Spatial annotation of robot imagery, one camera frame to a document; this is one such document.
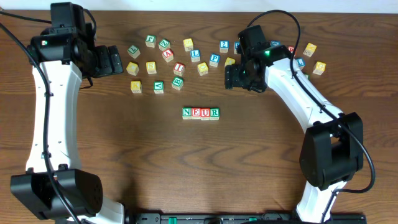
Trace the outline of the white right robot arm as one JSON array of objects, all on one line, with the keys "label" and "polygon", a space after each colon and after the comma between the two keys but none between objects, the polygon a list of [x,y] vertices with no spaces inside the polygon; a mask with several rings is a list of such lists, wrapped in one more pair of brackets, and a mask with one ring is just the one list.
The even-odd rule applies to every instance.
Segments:
[{"label": "white right robot arm", "polygon": [[296,117],[305,134],[299,164],[307,180],[295,212],[304,222],[331,218],[336,196],[363,168],[363,122],[356,113],[344,114],[302,73],[284,45],[238,45],[241,63],[227,65],[225,86],[262,93],[274,90]]}]

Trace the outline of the green N wooden block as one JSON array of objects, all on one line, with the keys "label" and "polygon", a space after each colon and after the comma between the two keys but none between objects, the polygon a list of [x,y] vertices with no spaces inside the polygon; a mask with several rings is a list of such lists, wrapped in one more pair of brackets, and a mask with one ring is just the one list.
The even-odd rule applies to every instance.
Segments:
[{"label": "green N wooden block", "polygon": [[182,108],[182,119],[192,119],[192,109],[189,107]]}]

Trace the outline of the red U wooden block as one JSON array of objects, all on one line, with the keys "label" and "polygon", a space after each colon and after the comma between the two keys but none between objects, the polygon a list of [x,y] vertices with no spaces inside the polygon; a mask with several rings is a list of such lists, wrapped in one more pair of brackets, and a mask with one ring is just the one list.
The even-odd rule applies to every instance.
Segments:
[{"label": "red U wooden block", "polygon": [[210,120],[210,109],[209,108],[201,108],[200,109],[200,119],[202,121]]}]

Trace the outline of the blue P wooden block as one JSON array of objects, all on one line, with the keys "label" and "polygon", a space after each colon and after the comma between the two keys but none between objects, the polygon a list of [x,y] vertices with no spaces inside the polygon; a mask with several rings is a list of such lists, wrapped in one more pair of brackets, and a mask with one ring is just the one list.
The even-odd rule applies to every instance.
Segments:
[{"label": "blue P wooden block", "polygon": [[212,67],[217,67],[220,62],[221,56],[218,54],[211,54],[209,64]]}]

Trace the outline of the red I wooden block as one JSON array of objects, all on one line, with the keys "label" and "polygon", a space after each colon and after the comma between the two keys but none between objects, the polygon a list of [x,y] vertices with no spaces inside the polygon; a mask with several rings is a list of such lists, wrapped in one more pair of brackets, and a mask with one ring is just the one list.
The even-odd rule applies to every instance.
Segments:
[{"label": "red I wooden block", "polygon": [[185,65],[184,64],[176,63],[174,65],[173,72],[174,72],[175,75],[178,75],[178,76],[182,77],[184,71],[185,71]]}]

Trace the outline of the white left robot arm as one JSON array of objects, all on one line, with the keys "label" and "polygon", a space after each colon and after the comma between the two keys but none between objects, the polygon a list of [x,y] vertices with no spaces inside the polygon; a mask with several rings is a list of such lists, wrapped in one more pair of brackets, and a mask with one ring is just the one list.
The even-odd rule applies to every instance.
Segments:
[{"label": "white left robot arm", "polygon": [[12,194],[38,219],[57,223],[129,223],[121,203],[106,198],[100,178],[81,168],[76,108],[83,79],[122,72],[114,46],[77,34],[32,38],[36,88],[34,140],[25,173],[11,177]]}]

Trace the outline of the green R wooden block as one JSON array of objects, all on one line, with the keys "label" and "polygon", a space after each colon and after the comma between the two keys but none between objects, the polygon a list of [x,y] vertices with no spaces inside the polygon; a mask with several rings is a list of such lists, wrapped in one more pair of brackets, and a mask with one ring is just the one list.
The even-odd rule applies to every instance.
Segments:
[{"label": "green R wooden block", "polygon": [[210,109],[210,119],[211,120],[219,120],[220,119],[220,109],[219,108],[211,108]]}]

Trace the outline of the red E wooden block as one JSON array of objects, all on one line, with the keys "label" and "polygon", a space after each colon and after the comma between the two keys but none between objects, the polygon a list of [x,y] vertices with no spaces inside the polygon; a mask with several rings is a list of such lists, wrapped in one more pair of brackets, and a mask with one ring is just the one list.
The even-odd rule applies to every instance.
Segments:
[{"label": "red E wooden block", "polygon": [[200,108],[191,108],[191,111],[192,111],[192,119],[201,119]]}]

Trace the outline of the yellow S wooden block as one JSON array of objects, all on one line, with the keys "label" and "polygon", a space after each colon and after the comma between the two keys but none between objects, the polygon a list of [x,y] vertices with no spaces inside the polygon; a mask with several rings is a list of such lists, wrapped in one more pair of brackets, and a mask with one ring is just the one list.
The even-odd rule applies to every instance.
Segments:
[{"label": "yellow S wooden block", "polygon": [[157,67],[154,61],[146,62],[146,69],[149,75],[157,73]]}]

